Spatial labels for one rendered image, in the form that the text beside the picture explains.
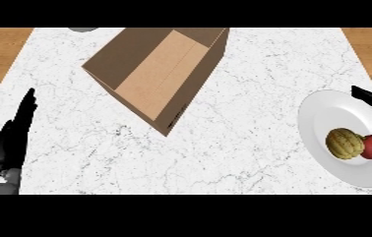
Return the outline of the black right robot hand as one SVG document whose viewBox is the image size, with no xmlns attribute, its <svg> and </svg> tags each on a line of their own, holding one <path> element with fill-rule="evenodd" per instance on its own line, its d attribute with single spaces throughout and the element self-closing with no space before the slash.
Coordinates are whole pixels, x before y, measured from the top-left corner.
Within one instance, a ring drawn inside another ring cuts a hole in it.
<svg viewBox="0 0 372 237">
<path fill-rule="evenodd" d="M 372 106 L 372 91 L 352 86 L 351 87 L 351 96 L 357 99 L 360 99 L 361 101 L 364 101 L 370 106 Z"/>
</svg>

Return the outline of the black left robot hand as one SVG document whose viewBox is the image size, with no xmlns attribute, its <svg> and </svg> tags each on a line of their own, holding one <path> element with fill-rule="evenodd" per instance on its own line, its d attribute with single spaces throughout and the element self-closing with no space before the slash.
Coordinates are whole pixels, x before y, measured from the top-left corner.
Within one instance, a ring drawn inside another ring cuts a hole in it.
<svg viewBox="0 0 372 237">
<path fill-rule="evenodd" d="M 17 183 L 20 179 L 27 133 L 36 107 L 35 89 L 29 88 L 14 118 L 5 122 L 0 129 L 0 171 L 5 174 L 4 179 L 11 183 Z"/>
</svg>

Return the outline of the white plate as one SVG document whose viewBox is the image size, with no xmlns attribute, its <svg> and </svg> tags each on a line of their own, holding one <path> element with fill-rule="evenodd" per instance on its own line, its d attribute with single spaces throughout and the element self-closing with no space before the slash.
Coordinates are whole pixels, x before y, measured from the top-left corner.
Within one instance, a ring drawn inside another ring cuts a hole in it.
<svg viewBox="0 0 372 237">
<path fill-rule="evenodd" d="M 349 185 L 372 188 L 372 159 L 357 155 L 336 158 L 326 148 L 326 135 L 345 128 L 360 136 L 372 135 L 372 107 L 348 93 L 320 90 L 299 106 L 298 130 L 305 148 L 324 170 Z"/>
</svg>

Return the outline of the yellow-green bell pepper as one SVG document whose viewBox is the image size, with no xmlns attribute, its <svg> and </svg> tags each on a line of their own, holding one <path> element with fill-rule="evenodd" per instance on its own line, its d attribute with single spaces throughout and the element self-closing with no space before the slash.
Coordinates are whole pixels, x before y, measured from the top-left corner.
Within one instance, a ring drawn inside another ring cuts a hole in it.
<svg viewBox="0 0 372 237">
<path fill-rule="evenodd" d="M 364 138 L 345 128 L 332 129 L 324 137 L 324 145 L 330 154 L 342 159 L 351 159 L 364 151 Z"/>
</svg>

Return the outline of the brown cardboard box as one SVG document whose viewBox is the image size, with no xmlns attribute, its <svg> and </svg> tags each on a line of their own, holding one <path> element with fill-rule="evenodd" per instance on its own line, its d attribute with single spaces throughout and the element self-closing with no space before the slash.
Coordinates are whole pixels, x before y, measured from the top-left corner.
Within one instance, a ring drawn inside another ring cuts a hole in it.
<svg viewBox="0 0 372 237">
<path fill-rule="evenodd" d="M 82 69 L 110 96 L 168 134 L 225 52 L 227 28 L 126 28 Z"/>
</svg>

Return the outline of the red round fruit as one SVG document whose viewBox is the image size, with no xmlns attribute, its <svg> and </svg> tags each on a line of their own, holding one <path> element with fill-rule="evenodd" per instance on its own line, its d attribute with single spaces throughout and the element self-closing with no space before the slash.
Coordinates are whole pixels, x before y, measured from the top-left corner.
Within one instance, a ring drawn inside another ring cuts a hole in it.
<svg viewBox="0 0 372 237">
<path fill-rule="evenodd" d="M 372 135 L 364 136 L 363 145 L 364 145 L 364 150 L 360 155 L 365 159 L 372 159 Z"/>
</svg>

